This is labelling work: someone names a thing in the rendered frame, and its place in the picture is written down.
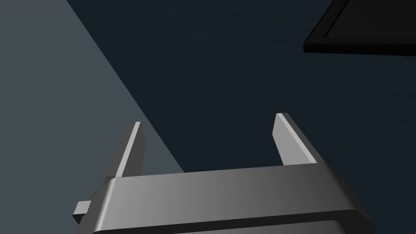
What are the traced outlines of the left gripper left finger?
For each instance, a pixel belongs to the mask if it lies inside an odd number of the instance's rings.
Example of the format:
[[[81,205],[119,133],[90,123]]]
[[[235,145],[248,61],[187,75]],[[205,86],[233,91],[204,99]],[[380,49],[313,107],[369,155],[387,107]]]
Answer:
[[[141,176],[146,140],[140,121],[130,122],[106,173],[104,183],[120,177]]]

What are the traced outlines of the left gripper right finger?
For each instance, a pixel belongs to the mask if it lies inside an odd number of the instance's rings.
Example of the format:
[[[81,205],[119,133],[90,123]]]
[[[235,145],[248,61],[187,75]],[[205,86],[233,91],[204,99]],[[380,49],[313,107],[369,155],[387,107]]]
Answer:
[[[276,114],[272,136],[283,165],[325,162],[288,113]]]

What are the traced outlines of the black flat panel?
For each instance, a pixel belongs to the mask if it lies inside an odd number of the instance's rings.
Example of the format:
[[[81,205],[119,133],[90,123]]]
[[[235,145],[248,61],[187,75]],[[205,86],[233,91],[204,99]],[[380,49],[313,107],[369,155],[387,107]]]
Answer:
[[[303,50],[416,56],[416,0],[333,0]]]

